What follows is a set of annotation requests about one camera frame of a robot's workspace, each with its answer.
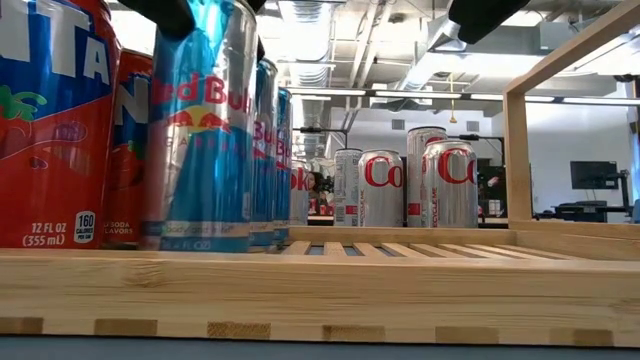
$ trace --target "wooden shelf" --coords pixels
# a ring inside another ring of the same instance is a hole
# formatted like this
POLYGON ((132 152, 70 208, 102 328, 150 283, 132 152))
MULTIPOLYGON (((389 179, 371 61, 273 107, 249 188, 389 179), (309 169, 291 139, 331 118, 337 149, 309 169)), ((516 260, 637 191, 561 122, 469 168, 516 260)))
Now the wooden shelf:
POLYGON ((2 250, 0 333, 640 347, 640 262, 620 261, 639 241, 291 235, 281 254, 2 250))

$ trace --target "red bull can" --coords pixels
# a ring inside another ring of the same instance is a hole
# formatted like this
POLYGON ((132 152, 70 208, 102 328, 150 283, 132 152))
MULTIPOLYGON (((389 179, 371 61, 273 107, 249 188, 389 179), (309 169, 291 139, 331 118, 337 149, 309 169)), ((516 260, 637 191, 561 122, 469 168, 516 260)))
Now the red bull can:
POLYGON ((187 38, 156 35, 142 248, 246 252, 256 18, 242 0, 188 4, 187 38))
POLYGON ((358 162, 360 149, 336 151, 336 173, 334 178, 334 226, 358 226, 358 162))
POLYGON ((299 160, 291 162, 291 200, 289 224, 307 225, 309 217, 309 170, 299 160))
POLYGON ((99 0, 0 0, 0 247, 97 248, 119 46, 99 0))
POLYGON ((276 136, 276 198, 274 201, 274 240, 278 245, 289 237, 291 197, 291 93, 278 91, 278 126, 276 136))
POLYGON ((152 71, 151 56, 127 49, 120 54, 107 190, 107 248, 136 246, 140 238, 152 71))
POLYGON ((391 150, 365 151, 358 162, 358 226, 402 227, 402 159, 391 150))
POLYGON ((258 64, 256 78, 257 117, 253 127, 253 181, 251 188, 251 246, 273 242, 276 192, 276 132, 278 116, 278 69, 267 59, 258 64))
POLYGON ((422 126, 409 130, 407 136, 407 226, 423 227, 421 209, 422 155, 427 145, 446 140, 445 129, 438 126, 422 126))
POLYGON ((442 140, 422 156, 422 217, 427 227, 478 227, 476 154, 466 141, 442 140))

